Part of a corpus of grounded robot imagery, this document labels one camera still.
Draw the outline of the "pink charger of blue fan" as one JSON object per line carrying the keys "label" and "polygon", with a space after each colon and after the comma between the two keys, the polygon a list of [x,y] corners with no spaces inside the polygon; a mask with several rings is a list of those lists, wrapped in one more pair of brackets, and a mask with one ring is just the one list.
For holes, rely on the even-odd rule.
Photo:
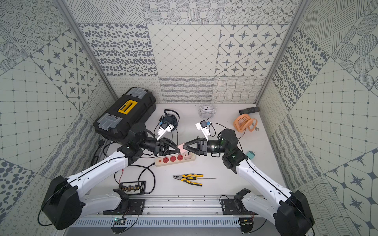
{"label": "pink charger of blue fan", "polygon": [[184,143],[182,143],[182,144],[180,144],[180,145],[177,146],[178,149],[180,150],[180,154],[183,157],[190,155],[190,153],[186,149],[184,149],[183,146],[184,146]]}

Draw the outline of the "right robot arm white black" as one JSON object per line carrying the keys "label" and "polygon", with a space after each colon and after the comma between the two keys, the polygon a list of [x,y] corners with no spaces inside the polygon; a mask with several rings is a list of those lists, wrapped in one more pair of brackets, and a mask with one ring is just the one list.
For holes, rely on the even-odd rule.
{"label": "right robot arm white black", "polygon": [[183,149],[198,156],[208,153],[222,154],[225,167],[255,187],[262,197],[243,189],[235,196],[235,205],[252,211],[275,225],[282,236],[304,236],[313,231],[315,220],[306,196],[292,192],[278,184],[260,170],[238,146],[239,140],[232,129],[224,129],[216,140],[197,138],[183,144]]}

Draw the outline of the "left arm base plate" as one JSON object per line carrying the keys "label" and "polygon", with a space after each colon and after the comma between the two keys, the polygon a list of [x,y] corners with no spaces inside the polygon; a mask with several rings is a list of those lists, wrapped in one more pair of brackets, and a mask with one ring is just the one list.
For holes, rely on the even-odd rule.
{"label": "left arm base plate", "polygon": [[122,200],[114,210],[105,210],[103,215],[142,215],[145,199]]}

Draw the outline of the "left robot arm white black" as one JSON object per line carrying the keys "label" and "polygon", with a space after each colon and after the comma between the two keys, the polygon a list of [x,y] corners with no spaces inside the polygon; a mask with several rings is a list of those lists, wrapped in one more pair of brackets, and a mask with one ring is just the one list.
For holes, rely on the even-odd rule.
{"label": "left robot arm white black", "polygon": [[143,155],[144,149],[152,152],[153,156],[160,157],[180,153],[177,144],[172,140],[161,136],[149,137],[149,133],[144,123],[136,123],[121,142],[121,147],[109,157],[68,178],[54,178],[40,211],[57,230],[66,229],[79,218],[101,211],[120,214],[130,212],[130,197],[119,188],[109,194],[92,198],[85,195],[114,173],[131,166]]}

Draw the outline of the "cream red power strip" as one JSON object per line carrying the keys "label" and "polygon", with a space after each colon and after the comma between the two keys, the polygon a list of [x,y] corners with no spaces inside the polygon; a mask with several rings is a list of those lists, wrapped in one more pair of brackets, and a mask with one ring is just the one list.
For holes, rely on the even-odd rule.
{"label": "cream red power strip", "polygon": [[180,164],[190,161],[195,161],[196,156],[191,152],[185,152],[184,154],[176,154],[165,157],[157,157],[155,159],[155,166],[162,167],[173,164]]}

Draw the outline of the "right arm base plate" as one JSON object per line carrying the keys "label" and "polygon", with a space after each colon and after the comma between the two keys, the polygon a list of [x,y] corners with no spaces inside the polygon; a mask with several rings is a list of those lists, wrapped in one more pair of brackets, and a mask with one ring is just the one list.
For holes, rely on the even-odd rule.
{"label": "right arm base plate", "polygon": [[241,200],[235,199],[220,199],[220,205],[222,208],[223,215],[251,215],[254,214],[253,211],[248,211]]}

